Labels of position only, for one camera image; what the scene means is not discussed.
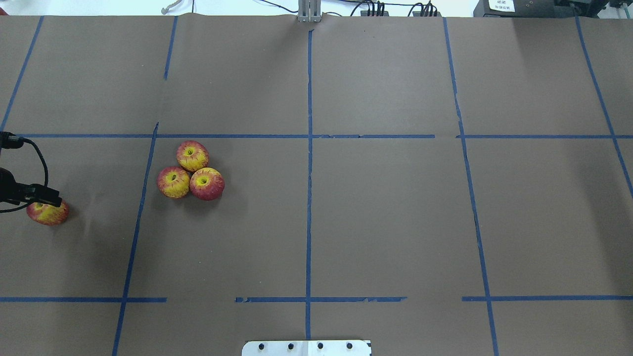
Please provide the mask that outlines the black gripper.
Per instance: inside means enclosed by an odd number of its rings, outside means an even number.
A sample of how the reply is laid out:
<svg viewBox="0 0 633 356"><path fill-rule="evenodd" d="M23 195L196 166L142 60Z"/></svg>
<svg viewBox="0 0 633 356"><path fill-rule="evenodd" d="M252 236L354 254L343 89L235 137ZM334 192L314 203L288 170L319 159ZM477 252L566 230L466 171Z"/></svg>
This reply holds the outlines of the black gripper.
<svg viewBox="0 0 633 356"><path fill-rule="evenodd" d="M61 207L60 192L41 184L20 184L7 169L0 169L0 202L12 205L41 203Z"/></svg>

